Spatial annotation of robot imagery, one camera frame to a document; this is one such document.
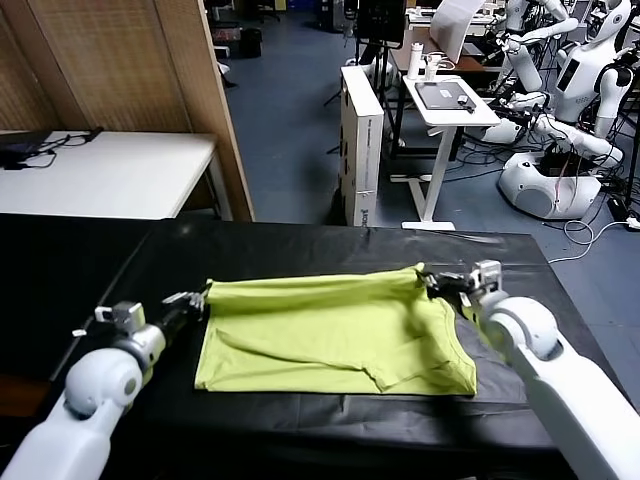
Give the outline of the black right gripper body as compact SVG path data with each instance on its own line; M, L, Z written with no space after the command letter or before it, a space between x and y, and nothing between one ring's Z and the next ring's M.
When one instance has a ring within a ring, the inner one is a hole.
M477 288L451 285L442 288L442 297L466 320L479 319L479 296L480 290Z

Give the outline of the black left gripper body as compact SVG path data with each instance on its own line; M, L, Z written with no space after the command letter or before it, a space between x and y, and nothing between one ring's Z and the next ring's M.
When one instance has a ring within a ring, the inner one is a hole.
M192 305L162 304L161 310L157 327L162 332L167 345L172 344L186 326L200 322L203 317L203 315L196 314Z

